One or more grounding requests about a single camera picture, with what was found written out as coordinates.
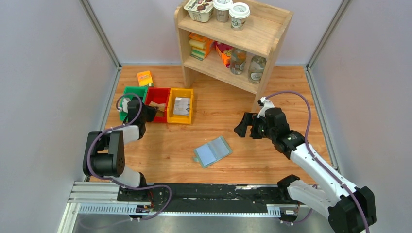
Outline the tan card with logo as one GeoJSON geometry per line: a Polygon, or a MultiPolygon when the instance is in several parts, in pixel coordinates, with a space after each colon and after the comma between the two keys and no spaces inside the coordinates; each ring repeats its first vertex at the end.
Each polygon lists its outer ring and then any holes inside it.
{"type": "Polygon", "coordinates": [[[149,103],[149,106],[157,108],[157,112],[155,117],[164,117],[165,116],[165,111],[166,111],[166,104],[165,103],[157,103],[154,101],[151,101],[149,103]]]}

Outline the teal card holder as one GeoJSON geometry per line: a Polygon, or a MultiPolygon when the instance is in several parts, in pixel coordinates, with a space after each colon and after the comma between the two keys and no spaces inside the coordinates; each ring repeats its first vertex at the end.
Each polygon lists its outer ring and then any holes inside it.
{"type": "Polygon", "coordinates": [[[231,155],[233,150],[223,136],[219,136],[194,149],[193,160],[202,168],[209,167],[231,155]]]}

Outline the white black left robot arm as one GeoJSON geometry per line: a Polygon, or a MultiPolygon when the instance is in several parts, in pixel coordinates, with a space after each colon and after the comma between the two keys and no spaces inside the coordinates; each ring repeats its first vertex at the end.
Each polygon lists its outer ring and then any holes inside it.
{"type": "Polygon", "coordinates": [[[121,126],[88,133],[82,164],[83,173],[113,181],[123,188],[146,188],[144,175],[125,164],[124,147],[144,136],[145,123],[154,120],[158,107],[148,106],[138,98],[124,103],[123,107],[127,107],[127,116],[121,126]]]}

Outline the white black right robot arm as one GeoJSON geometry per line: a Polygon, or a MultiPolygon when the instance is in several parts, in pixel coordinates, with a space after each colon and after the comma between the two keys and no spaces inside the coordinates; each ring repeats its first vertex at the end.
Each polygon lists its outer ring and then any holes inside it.
{"type": "Polygon", "coordinates": [[[248,128],[252,139],[270,139],[278,152],[299,165],[321,187],[316,189],[298,176],[289,175],[277,183],[284,201],[307,205],[324,216],[336,233],[360,233],[376,223],[373,191],[350,182],[317,155],[300,132],[290,129],[280,108],[244,113],[234,132],[245,137],[248,128]]]}

